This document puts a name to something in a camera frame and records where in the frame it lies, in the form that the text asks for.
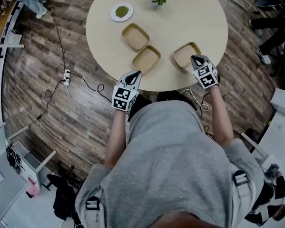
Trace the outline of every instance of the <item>black trousers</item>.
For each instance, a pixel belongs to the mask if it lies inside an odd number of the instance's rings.
[[[285,17],[260,18],[251,20],[253,29],[277,28],[277,32],[264,44],[260,45],[260,51],[267,55],[272,49],[285,42]]]
[[[197,108],[194,106],[194,104],[188,98],[177,91],[159,92],[157,101],[184,101],[190,104],[197,111]],[[151,103],[152,102],[150,100],[145,99],[142,95],[138,95],[129,113],[128,122],[140,109]]]

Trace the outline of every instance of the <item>gray t-shirt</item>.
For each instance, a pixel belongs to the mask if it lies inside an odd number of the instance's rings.
[[[107,228],[146,228],[176,210],[228,228],[232,221],[230,162],[245,171],[258,195],[263,173],[243,142],[224,151],[203,133],[195,110],[181,101],[150,104],[130,121],[129,143],[111,170],[94,165],[76,208],[87,228],[85,203],[99,190]]]

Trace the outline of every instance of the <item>power strip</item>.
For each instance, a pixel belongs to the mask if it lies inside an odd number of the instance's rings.
[[[63,84],[65,86],[69,86],[70,85],[70,70],[69,69],[65,69]]]

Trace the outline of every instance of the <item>black buckle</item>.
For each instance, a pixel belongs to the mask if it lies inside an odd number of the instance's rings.
[[[97,202],[97,206],[95,208],[88,207],[88,205],[92,205],[93,202]],[[86,201],[86,210],[100,210],[100,200],[97,197],[91,197]]]
[[[247,174],[244,171],[237,171],[233,174],[233,181],[236,187],[243,185],[248,182]]]

